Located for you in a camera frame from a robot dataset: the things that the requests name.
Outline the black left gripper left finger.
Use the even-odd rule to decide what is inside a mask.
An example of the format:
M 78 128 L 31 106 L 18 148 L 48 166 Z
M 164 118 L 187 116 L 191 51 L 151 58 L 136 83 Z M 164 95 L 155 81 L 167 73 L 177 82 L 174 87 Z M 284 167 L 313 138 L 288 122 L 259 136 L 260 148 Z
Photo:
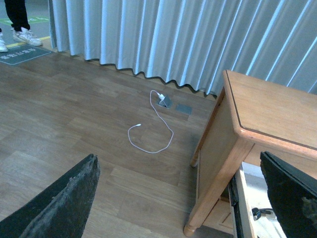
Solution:
M 2 238 L 80 238 L 100 177 L 90 154 L 0 223 Z

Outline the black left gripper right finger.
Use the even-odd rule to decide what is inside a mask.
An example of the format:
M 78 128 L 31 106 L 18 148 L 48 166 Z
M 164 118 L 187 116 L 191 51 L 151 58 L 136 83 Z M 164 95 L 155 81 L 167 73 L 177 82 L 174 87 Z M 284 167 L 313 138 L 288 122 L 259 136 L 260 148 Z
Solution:
M 317 180 L 274 154 L 261 152 L 272 209 L 288 238 L 317 236 Z

